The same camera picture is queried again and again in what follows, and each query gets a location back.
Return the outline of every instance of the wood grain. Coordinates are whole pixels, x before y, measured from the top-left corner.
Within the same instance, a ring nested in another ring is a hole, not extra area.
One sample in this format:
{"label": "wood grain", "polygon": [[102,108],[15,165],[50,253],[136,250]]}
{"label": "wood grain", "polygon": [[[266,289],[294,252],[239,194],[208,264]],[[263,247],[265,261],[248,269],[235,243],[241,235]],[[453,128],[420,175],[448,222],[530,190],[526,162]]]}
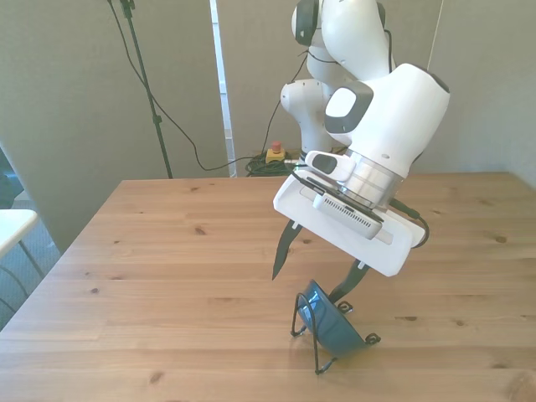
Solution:
{"label": "wood grain", "polygon": [[317,377],[311,336],[289,335],[294,295],[352,260],[303,230],[271,281],[281,181],[122,183],[0,333],[0,401],[536,400],[533,190],[410,178],[399,197],[430,242],[348,296],[383,340]]}

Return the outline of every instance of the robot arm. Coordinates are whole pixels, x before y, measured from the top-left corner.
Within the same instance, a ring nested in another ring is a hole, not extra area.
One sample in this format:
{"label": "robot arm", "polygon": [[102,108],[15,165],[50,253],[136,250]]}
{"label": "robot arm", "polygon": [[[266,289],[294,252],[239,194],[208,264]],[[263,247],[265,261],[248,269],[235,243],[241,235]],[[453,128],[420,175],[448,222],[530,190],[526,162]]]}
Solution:
{"label": "robot arm", "polygon": [[[313,79],[285,85],[281,92],[281,104],[300,127],[302,161],[310,151],[330,152],[331,138],[343,145],[350,145],[345,136],[332,134],[330,138],[323,124],[324,111],[335,91],[355,81],[355,77],[368,80],[389,73],[385,71],[389,68],[386,62],[389,43],[384,37],[383,6],[368,2],[365,5],[372,6],[372,9],[367,9],[358,2],[345,3],[341,7],[338,0],[301,0],[292,15],[292,32],[296,41],[308,46],[307,69]],[[343,18],[346,24],[339,26],[338,21],[345,13],[358,20],[368,21],[370,13],[374,18],[368,25],[360,27],[354,26],[353,19]],[[365,37],[367,41],[359,43],[362,32],[368,32],[370,27],[376,28],[374,40],[370,41],[371,35],[368,33]],[[342,36],[347,38],[343,44],[340,40]],[[351,53],[350,58],[345,58],[344,49],[360,49],[360,52]]]}
{"label": "robot arm", "polygon": [[[324,0],[319,15],[322,30],[315,29],[312,44],[320,44],[315,37],[321,31],[327,52],[359,79],[336,90],[324,114],[327,133],[350,145],[345,156],[309,152],[310,169],[293,173],[277,193],[274,207],[292,224],[281,236],[274,276],[286,258],[281,245],[301,227],[396,275],[425,231],[388,210],[389,202],[441,123],[450,93],[411,64],[389,71],[389,44],[374,0]],[[296,37],[311,32],[301,26],[298,18]]]}

